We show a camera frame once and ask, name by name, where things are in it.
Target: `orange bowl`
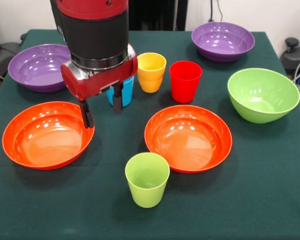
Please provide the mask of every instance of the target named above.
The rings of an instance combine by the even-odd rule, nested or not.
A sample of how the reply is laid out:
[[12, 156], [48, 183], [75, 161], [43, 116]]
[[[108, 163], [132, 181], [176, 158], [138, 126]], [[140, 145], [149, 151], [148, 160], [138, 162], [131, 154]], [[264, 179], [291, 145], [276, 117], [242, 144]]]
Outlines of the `orange bowl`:
[[91, 142], [95, 128], [86, 129], [80, 107], [53, 101], [32, 106], [14, 117], [4, 130], [2, 146], [15, 163], [52, 170], [77, 159]]
[[232, 147], [227, 124], [198, 106], [176, 105], [154, 114], [145, 126], [145, 144], [172, 170], [200, 173], [222, 163]]

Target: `yellow cup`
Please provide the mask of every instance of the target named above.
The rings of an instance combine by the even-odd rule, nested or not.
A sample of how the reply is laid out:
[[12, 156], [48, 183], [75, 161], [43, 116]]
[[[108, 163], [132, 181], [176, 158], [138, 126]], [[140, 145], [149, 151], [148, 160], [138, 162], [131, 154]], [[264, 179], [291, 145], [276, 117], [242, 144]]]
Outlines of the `yellow cup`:
[[143, 91], [154, 93], [159, 90], [167, 60], [164, 56], [155, 52], [146, 52], [138, 57], [138, 80]]

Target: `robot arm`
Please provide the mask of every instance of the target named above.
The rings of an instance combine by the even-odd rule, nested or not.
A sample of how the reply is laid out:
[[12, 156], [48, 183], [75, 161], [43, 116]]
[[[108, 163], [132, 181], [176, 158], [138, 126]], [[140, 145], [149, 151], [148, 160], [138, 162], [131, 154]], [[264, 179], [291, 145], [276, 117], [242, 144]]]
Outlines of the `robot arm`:
[[78, 99], [84, 125], [94, 126], [86, 99], [114, 87], [113, 109], [122, 111], [123, 81], [136, 74], [136, 52], [128, 43], [128, 0], [50, 0], [55, 23], [71, 52], [61, 66]]

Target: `lime green cup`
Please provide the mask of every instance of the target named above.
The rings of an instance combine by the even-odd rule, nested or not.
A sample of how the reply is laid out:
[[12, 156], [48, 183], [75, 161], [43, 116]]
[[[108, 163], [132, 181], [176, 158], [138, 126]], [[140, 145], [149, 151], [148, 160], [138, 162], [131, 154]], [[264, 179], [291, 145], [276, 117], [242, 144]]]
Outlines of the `lime green cup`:
[[139, 153], [125, 166], [132, 198], [142, 208], [152, 208], [160, 203], [169, 175], [169, 164], [156, 153]]

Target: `red cup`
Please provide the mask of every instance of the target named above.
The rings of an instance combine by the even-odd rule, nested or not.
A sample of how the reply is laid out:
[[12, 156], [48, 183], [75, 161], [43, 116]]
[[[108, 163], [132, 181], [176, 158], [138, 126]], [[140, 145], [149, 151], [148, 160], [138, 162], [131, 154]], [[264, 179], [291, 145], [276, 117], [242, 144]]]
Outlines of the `red cup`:
[[190, 103], [196, 95], [202, 68], [192, 61], [177, 61], [170, 67], [172, 98], [181, 104]]

